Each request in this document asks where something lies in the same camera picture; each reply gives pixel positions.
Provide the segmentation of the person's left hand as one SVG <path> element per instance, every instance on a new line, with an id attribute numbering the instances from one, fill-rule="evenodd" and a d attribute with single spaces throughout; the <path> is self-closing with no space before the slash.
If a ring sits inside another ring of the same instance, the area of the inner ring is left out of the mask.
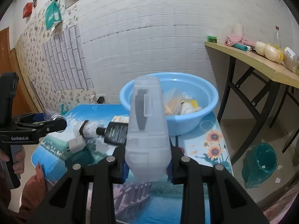
<path id="1" fill-rule="evenodd" d="M 3 150 L 0 150 L 0 159 L 1 161 L 8 162 L 10 158 L 6 155 Z M 25 150 L 24 147 L 21 147 L 21 151 L 17 152 L 15 155 L 16 162 L 13 165 L 15 174 L 23 174 L 25 168 Z"/>

